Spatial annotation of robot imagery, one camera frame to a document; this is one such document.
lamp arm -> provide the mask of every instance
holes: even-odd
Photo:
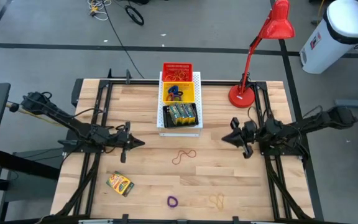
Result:
[[[241,86],[239,86],[240,94],[243,94],[246,90],[246,82],[248,79],[248,69],[249,69],[249,64],[251,63],[251,56],[254,54],[254,51],[255,51],[256,47],[259,45],[260,41],[262,41],[260,34],[265,29],[265,26],[270,22],[271,18],[272,18],[272,10],[270,10],[264,25],[262,26],[261,30],[258,33],[258,36],[256,36],[255,39],[252,41],[252,43],[249,45],[250,48],[248,51],[246,68],[244,69],[244,77],[242,79]]]

white shelf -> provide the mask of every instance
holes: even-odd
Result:
[[[165,103],[162,101],[162,72],[160,72],[160,84],[158,86],[158,106],[157,106],[157,128],[160,136],[183,136],[183,137],[198,137],[203,128],[203,105],[201,101],[201,73],[193,72],[193,82],[195,88],[195,103],[197,107],[198,125],[190,128],[166,129],[164,128],[164,118],[162,113],[162,106]]]

red basket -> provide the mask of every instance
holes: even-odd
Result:
[[[190,63],[164,63],[162,66],[163,82],[192,82],[193,65]]]

gray floor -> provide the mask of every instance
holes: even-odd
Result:
[[[296,37],[286,40],[289,51],[299,51],[314,27],[310,24],[318,5],[291,0],[290,20]],[[0,10],[5,0],[0,0]],[[55,45],[111,45],[119,42],[108,22],[87,16],[86,1],[13,0],[0,21],[0,43]],[[204,47],[247,49],[270,9],[269,0],[152,0],[136,6],[145,26],[130,21],[115,4],[108,6],[124,45],[147,47]],[[277,40],[263,40],[260,50],[280,50]],[[188,52],[130,52],[145,78],[157,78],[164,62],[191,62],[203,79],[239,79],[246,55]],[[358,59],[340,59],[321,75],[310,75],[290,57],[302,113],[316,105],[328,109],[336,98],[358,99]],[[52,100],[72,113],[70,93],[76,78],[105,77],[112,68],[123,75],[136,71],[122,51],[47,50],[0,48],[0,82],[12,84],[9,99],[20,101],[29,91],[50,91]],[[255,55],[254,80],[282,80],[290,101],[281,56]],[[31,151],[59,147],[66,129],[23,114],[5,112],[0,128],[0,150]],[[309,134],[324,218],[358,223],[358,123],[351,129],[325,129]],[[52,199],[15,202],[7,220],[46,215]]]

lamp base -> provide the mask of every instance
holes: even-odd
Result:
[[[238,108],[247,108],[255,101],[255,93],[251,88],[246,88],[244,93],[240,95],[239,86],[235,85],[230,89],[229,101]]]

